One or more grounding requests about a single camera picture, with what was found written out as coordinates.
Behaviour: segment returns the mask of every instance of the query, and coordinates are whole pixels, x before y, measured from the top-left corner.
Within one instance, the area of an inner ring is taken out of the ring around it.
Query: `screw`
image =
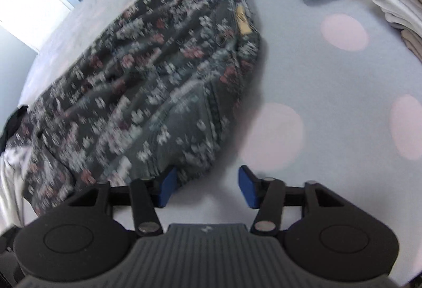
[[[157,232],[159,229],[160,225],[154,223],[153,221],[147,221],[138,226],[138,230],[140,230],[142,233],[153,233]]]
[[[261,220],[255,223],[255,229],[260,232],[271,232],[276,228],[276,224],[272,221]]]

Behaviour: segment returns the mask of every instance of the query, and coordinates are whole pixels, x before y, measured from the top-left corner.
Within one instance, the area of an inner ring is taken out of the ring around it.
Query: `polka dot bedsheet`
[[[83,0],[34,61],[20,103],[31,104],[136,0]],[[180,189],[164,226],[245,223],[237,186],[247,164],[288,185],[315,180],[389,227],[400,241],[391,273],[422,271],[422,64],[371,0],[248,0],[262,36],[238,125],[210,174]],[[27,222],[33,218],[25,206]],[[283,227],[299,218],[287,209]],[[133,229],[131,213],[116,219]]]

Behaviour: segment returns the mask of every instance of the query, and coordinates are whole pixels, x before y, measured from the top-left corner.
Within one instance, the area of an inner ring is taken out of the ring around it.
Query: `black cloth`
[[[4,152],[7,141],[16,133],[19,129],[22,119],[26,115],[28,106],[22,106],[16,109],[13,114],[9,117],[6,125],[3,129],[3,134],[0,138],[0,154]]]

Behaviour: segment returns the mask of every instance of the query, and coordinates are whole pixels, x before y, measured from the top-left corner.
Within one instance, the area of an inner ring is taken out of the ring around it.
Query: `white wall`
[[[0,26],[0,133],[19,97],[37,53]]]

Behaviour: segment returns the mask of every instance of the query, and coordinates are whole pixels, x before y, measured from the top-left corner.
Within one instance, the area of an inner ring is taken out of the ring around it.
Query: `dark floral fabric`
[[[245,0],[138,0],[31,107],[8,147],[32,145],[37,214],[95,182],[168,165],[210,169],[259,49]]]

